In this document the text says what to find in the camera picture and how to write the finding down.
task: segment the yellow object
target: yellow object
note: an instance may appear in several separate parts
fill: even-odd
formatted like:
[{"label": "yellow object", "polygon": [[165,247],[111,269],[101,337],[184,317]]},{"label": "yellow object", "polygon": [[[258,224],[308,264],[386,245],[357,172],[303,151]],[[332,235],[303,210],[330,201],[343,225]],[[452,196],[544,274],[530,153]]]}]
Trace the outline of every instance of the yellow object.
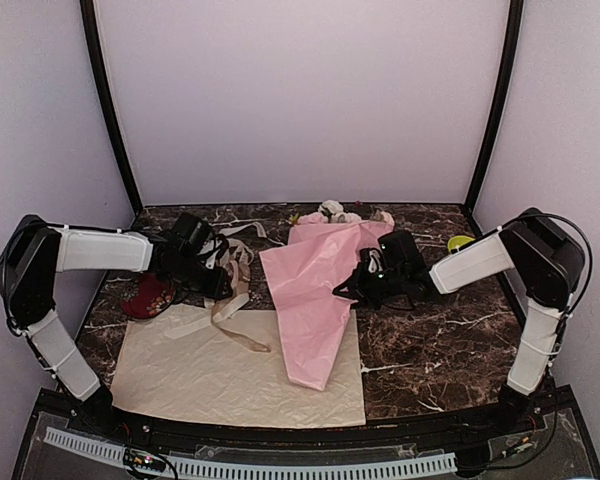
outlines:
[{"label": "yellow object", "polygon": [[455,237],[451,237],[447,243],[449,253],[457,252],[460,247],[466,245],[467,243],[471,243],[474,240],[475,238],[468,237],[467,235],[456,235]]}]

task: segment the pink cloth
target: pink cloth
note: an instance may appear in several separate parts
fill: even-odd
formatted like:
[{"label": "pink cloth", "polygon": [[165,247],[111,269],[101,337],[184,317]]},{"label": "pink cloth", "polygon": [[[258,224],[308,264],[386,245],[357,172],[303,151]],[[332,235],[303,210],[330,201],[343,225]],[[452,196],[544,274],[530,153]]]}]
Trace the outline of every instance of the pink cloth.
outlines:
[{"label": "pink cloth", "polygon": [[392,230],[369,221],[298,225],[289,245],[260,252],[291,382],[325,389],[353,303],[332,291],[353,272],[358,251]]}]

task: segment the light purple wall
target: light purple wall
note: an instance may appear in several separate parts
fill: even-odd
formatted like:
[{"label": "light purple wall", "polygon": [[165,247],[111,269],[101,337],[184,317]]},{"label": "light purple wall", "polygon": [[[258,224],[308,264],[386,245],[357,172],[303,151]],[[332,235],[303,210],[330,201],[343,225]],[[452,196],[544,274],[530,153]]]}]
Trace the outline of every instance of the light purple wall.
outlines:
[{"label": "light purple wall", "polygon": [[488,229],[529,205],[574,220],[593,244],[593,282],[556,373],[573,386],[600,456],[600,1],[527,2],[477,218]]},{"label": "light purple wall", "polygon": [[506,0],[100,0],[149,204],[464,200]]},{"label": "light purple wall", "polygon": [[[0,2],[0,252],[26,213],[127,226],[77,1]],[[58,309],[75,333],[101,274],[63,274]],[[11,477],[41,385],[50,386],[0,302],[0,479]]]}]

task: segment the red fabric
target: red fabric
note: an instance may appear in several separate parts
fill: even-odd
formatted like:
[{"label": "red fabric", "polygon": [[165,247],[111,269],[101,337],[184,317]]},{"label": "red fabric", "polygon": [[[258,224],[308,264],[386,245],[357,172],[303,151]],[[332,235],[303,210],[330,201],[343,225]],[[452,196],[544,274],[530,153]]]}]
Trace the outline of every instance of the red fabric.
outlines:
[{"label": "red fabric", "polygon": [[153,318],[164,312],[175,296],[170,281],[161,282],[152,273],[143,273],[131,282],[122,294],[120,306],[133,318]]}]

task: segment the marble table surface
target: marble table surface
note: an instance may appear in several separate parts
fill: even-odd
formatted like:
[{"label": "marble table surface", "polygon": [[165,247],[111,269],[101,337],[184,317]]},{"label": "marble table surface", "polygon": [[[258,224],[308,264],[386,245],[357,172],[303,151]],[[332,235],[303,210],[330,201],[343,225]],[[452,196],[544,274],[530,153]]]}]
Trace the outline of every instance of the marble table surface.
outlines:
[{"label": "marble table surface", "polygon": [[[427,264],[446,255],[447,240],[471,234],[455,205],[356,204],[347,211],[369,218],[377,209],[390,212],[396,229],[414,234]],[[286,242],[290,216],[315,211],[317,204],[205,205],[148,207],[134,222],[140,232],[169,228],[189,212],[217,230],[259,221],[268,236]],[[235,235],[255,250],[274,247],[255,229]],[[273,309],[258,257],[251,266],[246,309]],[[128,317],[119,306],[134,274],[109,272],[77,344],[87,362],[110,384]],[[201,305],[201,298],[185,303]],[[497,401],[513,363],[520,336],[518,322],[495,278],[476,282],[434,302],[416,302],[414,311],[358,309],[360,359],[368,420],[459,410]]]}]

